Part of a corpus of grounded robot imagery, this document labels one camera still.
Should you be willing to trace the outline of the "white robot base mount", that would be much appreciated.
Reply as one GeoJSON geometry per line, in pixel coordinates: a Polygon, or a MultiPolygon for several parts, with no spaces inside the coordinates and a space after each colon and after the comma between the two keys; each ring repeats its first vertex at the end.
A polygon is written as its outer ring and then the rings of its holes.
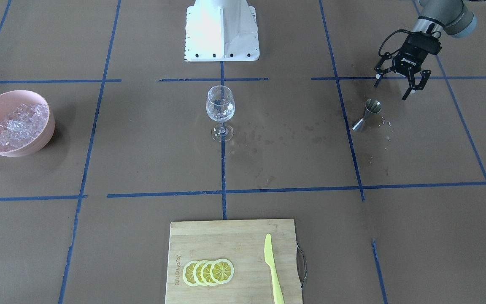
{"type": "Polygon", "coordinates": [[[247,62],[260,58],[257,14],[246,0],[197,0],[186,9],[184,60],[247,62]]]}

